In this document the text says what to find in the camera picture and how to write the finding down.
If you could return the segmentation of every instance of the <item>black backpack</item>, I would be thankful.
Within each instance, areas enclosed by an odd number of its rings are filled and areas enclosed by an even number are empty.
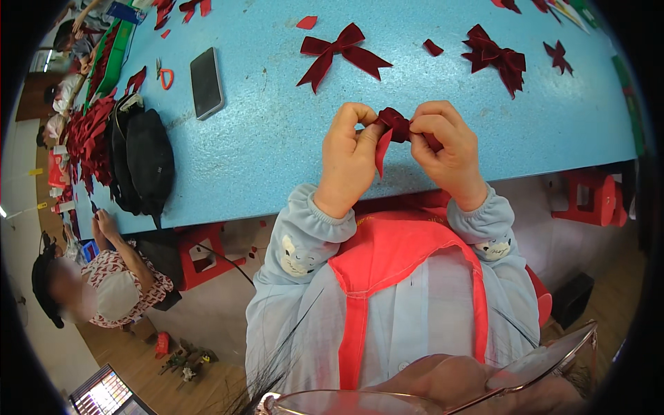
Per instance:
[[[161,229],[161,212],[173,188],[175,163],[159,114],[145,111],[137,94],[124,96],[116,102],[104,136],[111,165],[111,195],[122,210],[148,214]]]

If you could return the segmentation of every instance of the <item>green plastic basket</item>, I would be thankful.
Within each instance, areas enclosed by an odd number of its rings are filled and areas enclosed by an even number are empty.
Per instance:
[[[94,92],[93,96],[96,94],[101,94],[102,96],[107,96],[113,88],[118,84],[120,79],[120,68],[122,67],[122,60],[124,59],[124,52],[127,48],[127,43],[129,42],[129,36],[131,34],[131,29],[134,26],[133,23],[127,22],[124,20],[116,19],[110,28],[104,33],[102,39],[99,41],[101,46],[104,46],[106,42],[106,36],[113,30],[116,25],[120,25],[118,28],[118,33],[115,40],[113,41],[113,49],[108,57],[108,63],[106,64],[106,72],[104,73],[104,78],[99,83],[97,90]],[[94,69],[97,66],[97,61],[102,57],[102,54],[99,53],[92,64],[92,69],[90,75],[94,73]],[[90,85],[88,85],[88,92],[86,93],[86,101],[83,105],[83,114],[88,111],[90,107],[90,102],[88,101],[88,96],[90,95]]]

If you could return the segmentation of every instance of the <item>smartphone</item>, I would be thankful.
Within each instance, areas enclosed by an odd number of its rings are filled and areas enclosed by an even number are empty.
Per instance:
[[[189,64],[196,119],[205,120],[224,106],[216,49],[209,48]]]

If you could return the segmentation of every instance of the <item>blue table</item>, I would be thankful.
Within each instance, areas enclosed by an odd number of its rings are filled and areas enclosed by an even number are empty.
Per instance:
[[[407,118],[422,102],[451,101],[479,138],[480,168],[488,181],[635,158],[610,60],[616,52],[606,34],[589,28],[588,35],[565,17],[561,26],[530,1],[521,0],[519,7],[522,15],[490,0],[212,0],[212,12],[202,18],[197,10],[187,25],[176,5],[160,31],[153,30],[156,10],[150,10],[135,30],[116,99],[129,77],[147,65],[140,93],[167,126],[177,174],[162,225],[278,212],[295,185],[317,183],[323,136],[346,101],[376,111],[391,106]],[[313,30],[295,27],[306,15],[319,17]],[[360,46],[394,65],[381,68],[382,82],[337,55],[318,95],[310,84],[295,87],[315,59],[299,53],[303,38],[334,41],[351,22],[367,38]],[[526,56],[523,92],[515,100],[495,69],[471,74],[470,61],[460,56],[469,51],[461,41],[477,23],[500,47]],[[171,33],[162,39],[166,29]],[[430,56],[422,47],[428,38],[445,52]],[[574,77],[561,76],[544,51],[543,41],[554,45],[558,39]],[[210,46],[218,51],[226,105],[200,122],[189,63]],[[168,91],[156,80],[158,56],[175,73]],[[407,143],[390,146],[384,171],[366,198],[433,187]],[[90,203],[82,183],[75,191],[81,236],[89,238]],[[151,218],[122,211],[98,183],[91,199],[117,218],[122,233],[154,229]]]

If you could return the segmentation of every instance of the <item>power cord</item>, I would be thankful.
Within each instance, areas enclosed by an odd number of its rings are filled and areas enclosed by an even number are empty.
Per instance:
[[[201,244],[199,244],[198,242],[194,242],[194,241],[192,241],[191,239],[189,239],[189,238],[185,238],[185,237],[183,237],[183,236],[180,236],[180,237],[181,237],[182,239],[186,240],[187,242],[189,242],[190,244],[194,244],[194,245],[196,245],[196,246],[200,246],[201,248],[205,249],[206,251],[211,252],[211,253],[214,254],[214,255],[217,255],[219,258],[223,258],[226,262],[228,262],[229,264],[231,264],[231,265],[233,265],[235,268],[237,268],[238,271],[242,272],[242,275],[247,279],[247,281],[249,281],[249,284],[251,284],[252,286],[254,286],[254,282],[251,280],[251,278],[249,278],[249,277],[247,276],[247,274],[245,274],[244,271],[242,271],[242,268],[240,268],[240,267],[238,266],[238,264],[236,264],[235,262],[229,260],[228,258],[226,258],[225,256],[223,256],[222,254],[219,254],[218,252],[215,252],[214,250],[211,250],[210,248],[208,248],[208,247],[205,246],[205,245],[201,245]]]

